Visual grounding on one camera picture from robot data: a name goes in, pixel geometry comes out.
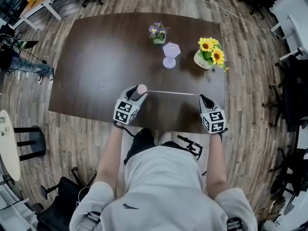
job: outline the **round white tabletop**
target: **round white tabletop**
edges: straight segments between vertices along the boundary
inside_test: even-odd
[[[5,110],[0,112],[0,155],[4,166],[13,180],[20,179],[20,160],[14,128],[9,114]]]

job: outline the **dark wooden table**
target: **dark wooden table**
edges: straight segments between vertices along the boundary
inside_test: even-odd
[[[180,46],[177,65],[162,65],[163,45],[154,45],[148,28],[162,22],[166,43]],[[159,13],[116,13],[76,20],[55,72],[49,110],[113,121],[123,89],[145,84],[148,90],[210,95],[224,107],[223,69],[204,70],[193,61],[200,37],[221,42],[219,24]],[[149,93],[130,125],[159,130],[205,133],[198,96]]]

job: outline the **flower pot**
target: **flower pot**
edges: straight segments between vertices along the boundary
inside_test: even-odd
[[[166,41],[166,35],[164,34],[164,39],[163,40],[160,40],[159,38],[154,38],[153,39],[153,43],[154,44],[164,44],[165,43],[165,41]]]
[[[198,55],[198,53],[200,53],[200,50],[198,50],[198,51],[196,52],[196,54],[194,55],[194,57],[193,57],[194,62],[195,62],[198,66],[200,66],[200,67],[202,67],[202,68],[204,68],[204,69],[211,69],[212,67],[215,66],[215,64],[209,65],[209,64],[207,63],[206,60],[204,60],[202,57],[200,57],[200,56]]]

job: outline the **sunflower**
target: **sunflower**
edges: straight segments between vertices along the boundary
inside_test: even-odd
[[[219,44],[218,40],[216,40],[216,39],[210,38],[210,40],[211,40],[213,45],[218,45]]]
[[[200,44],[200,49],[203,51],[212,51],[213,50],[213,43],[208,38],[200,38],[198,42]]]
[[[224,59],[224,53],[222,52],[221,49],[219,48],[215,48],[212,52],[212,59],[213,59],[213,63],[214,64],[218,64],[218,65],[223,65],[223,61]]]

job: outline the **white t-shirt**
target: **white t-shirt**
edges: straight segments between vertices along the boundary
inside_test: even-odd
[[[215,201],[202,192],[201,171],[189,152],[156,146],[129,159],[125,195],[114,200],[112,188],[96,182],[80,202],[70,231],[226,231],[239,218],[243,230],[257,231],[255,215],[239,188],[221,192]],[[98,224],[89,212],[100,214]]]

